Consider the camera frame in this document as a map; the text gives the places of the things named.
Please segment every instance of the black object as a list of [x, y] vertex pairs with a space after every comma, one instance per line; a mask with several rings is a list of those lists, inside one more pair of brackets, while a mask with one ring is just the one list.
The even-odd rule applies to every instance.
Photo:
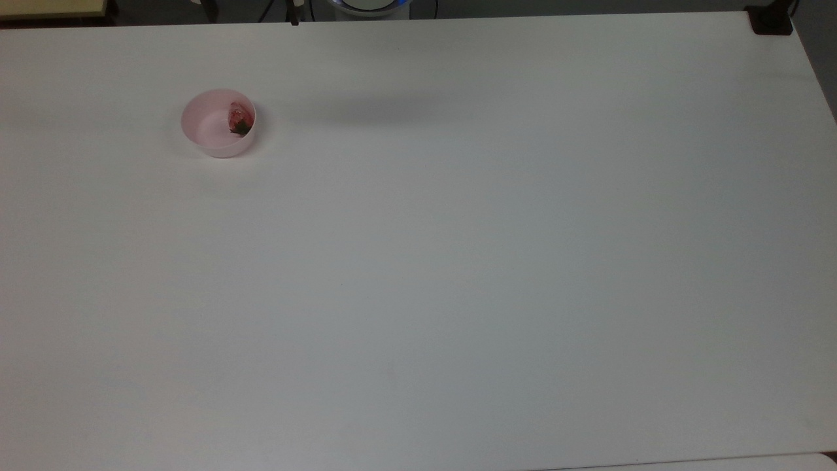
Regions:
[[745, 7], [752, 31], [762, 35], [789, 36], [793, 32], [793, 25], [788, 10], [794, 1], [798, 4], [798, 0], [775, 0], [766, 7]]
[[294, 26], [300, 25], [300, 13], [296, 11], [296, 5], [294, 5], [294, 0], [285, 0], [285, 5], [288, 7], [288, 14], [287, 17], [290, 18], [290, 24]]
[[201, 0], [201, 6], [203, 7], [203, 12], [207, 15], [207, 20], [209, 20], [210, 23], [217, 23], [218, 4], [215, 0]]

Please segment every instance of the yellow object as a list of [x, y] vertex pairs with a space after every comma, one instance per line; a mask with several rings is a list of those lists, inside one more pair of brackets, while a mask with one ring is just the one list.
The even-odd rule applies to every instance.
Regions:
[[107, 0], [0, 0], [0, 20], [103, 17]]

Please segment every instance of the black stand leg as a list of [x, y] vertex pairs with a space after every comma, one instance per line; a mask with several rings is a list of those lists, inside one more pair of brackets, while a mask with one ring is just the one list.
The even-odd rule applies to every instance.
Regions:
[[201, 0], [201, 6], [203, 6], [203, 12], [207, 14], [207, 20], [209, 20], [210, 23], [217, 23], [218, 4], [215, 0]]
[[793, 32], [788, 9], [793, 0], [776, 0], [766, 7], [745, 7], [755, 34], [789, 36]]

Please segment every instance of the cable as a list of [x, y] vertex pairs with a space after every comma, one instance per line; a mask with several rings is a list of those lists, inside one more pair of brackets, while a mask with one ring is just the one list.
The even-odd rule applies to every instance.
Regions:
[[262, 20], [264, 20], [264, 17], [267, 16], [267, 12], [270, 10], [270, 7], [272, 7], [272, 6], [273, 6], [273, 0], [270, 0], [269, 2], [267, 2], [267, 7], [262, 12], [262, 16], [259, 17], [258, 23], [261, 23]]

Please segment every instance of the black clamp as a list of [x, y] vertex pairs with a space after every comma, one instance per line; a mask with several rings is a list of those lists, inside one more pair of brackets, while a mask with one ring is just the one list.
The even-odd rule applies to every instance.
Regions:
[[792, 4], [799, 4], [798, 0], [775, 0], [766, 7], [745, 7], [744, 11], [750, 17], [750, 25], [755, 34], [771, 36], [789, 36], [793, 32], [790, 17], [796, 12], [788, 13]]

